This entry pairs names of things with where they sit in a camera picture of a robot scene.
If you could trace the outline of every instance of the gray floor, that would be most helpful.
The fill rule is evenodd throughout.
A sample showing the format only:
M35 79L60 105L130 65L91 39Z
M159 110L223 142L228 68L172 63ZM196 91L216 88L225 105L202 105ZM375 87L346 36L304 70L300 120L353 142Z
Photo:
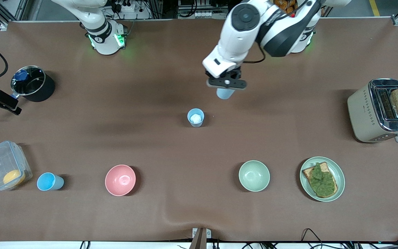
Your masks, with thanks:
M391 16L398 11L398 0L375 0L380 16ZM352 0L346 7L334 8L330 17L374 16L370 0ZM70 12L51 0L36 0L31 7L29 17L32 20L60 21L76 20Z

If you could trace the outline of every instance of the green plate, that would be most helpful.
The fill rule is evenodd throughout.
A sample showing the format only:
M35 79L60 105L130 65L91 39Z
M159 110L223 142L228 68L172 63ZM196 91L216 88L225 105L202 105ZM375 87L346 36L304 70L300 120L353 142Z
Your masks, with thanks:
M239 181L247 190L259 192L270 183L270 171L265 164L251 160L240 167Z
M336 180L336 184L338 186L336 194L328 198L318 197L311 188L308 179L306 179L305 175L303 174L303 171L305 169L316 166L316 163L322 163L322 162L327 163L328 168L330 169L330 172L333 174L333 177ZM302 168L300 168L300 183L302 184L302 187L307 194L309 194L312 198L321 202L332 202L333 200L336 200L338 197L340 197L343 191L345 190L345 176L343 175L343 172L338 166L338 164L336 164L333 160L322 156L311 157L310 159L308 159L303 163Z

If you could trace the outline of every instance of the silver toaster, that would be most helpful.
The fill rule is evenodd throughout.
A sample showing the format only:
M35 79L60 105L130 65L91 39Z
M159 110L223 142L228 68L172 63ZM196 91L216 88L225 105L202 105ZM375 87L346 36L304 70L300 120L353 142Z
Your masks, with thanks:
M390 99L395 89L397 80L375 79L348 98L349 118L358 140L378 143L395 138L398 142L398 113Z

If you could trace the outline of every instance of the light blue cup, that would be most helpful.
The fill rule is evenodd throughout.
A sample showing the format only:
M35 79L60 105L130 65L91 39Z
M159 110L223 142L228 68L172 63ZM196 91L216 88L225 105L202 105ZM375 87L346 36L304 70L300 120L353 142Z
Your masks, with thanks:
M195 115L195 114L199 115L202 118L202 121L200 123L191 122L190 118L192 117L192 115ZM201 109L198 109L198 108L191 109L187 114L188 122L190 122L191 126L193 126L193 127L200 127L203 123L204 118L205 118L205 114L202 112Z
M63 185L63 178L50 172L42 174L36 182L36 186L41 191L57 190Z

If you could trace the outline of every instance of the table surface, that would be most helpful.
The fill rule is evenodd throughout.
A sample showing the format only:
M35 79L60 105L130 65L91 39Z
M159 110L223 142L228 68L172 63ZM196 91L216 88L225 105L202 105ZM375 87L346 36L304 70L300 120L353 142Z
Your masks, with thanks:
M0 241L172 240L193 227L227 241L296 241L304 228L325 241L397 240L398 144L357 142L346 100L371 79L398 79L398 27L322 19L304 52L243 65L246 91L223 101L201 65L221 26L136 22L127 48L102 56L76 22L10 23L0 33L10 65L0 89L10 92L25 65L41 66L57 87L47 101L21 99L19 116L0 110L0 142L20 145L34 174L0 192ZM259 57L254 46L247 59ZM186 120L195 107L206 115L198 129ZM300 167L313 156L344 172L334 202L312 200L300 185ZM238 182L251 159L270 170L264 191ZM117 164L139 179L123 197L104 186ZM39 191L44 172L63 175L64 189Z

